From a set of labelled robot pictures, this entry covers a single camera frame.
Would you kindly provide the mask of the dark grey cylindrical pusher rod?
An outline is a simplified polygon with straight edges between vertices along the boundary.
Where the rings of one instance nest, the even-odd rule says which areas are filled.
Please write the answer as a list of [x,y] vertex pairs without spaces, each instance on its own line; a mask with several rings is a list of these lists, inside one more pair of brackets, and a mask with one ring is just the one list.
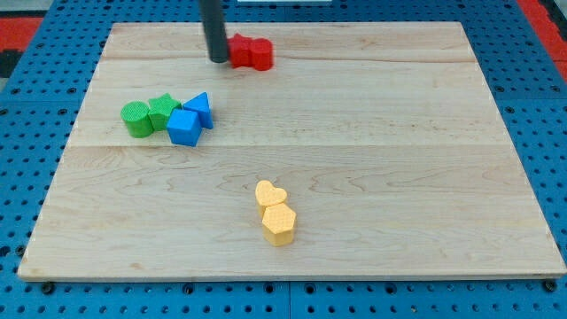
[[199,0],[198,7],[209,59],[214,63],[227,62],[229,47],[221,1]]

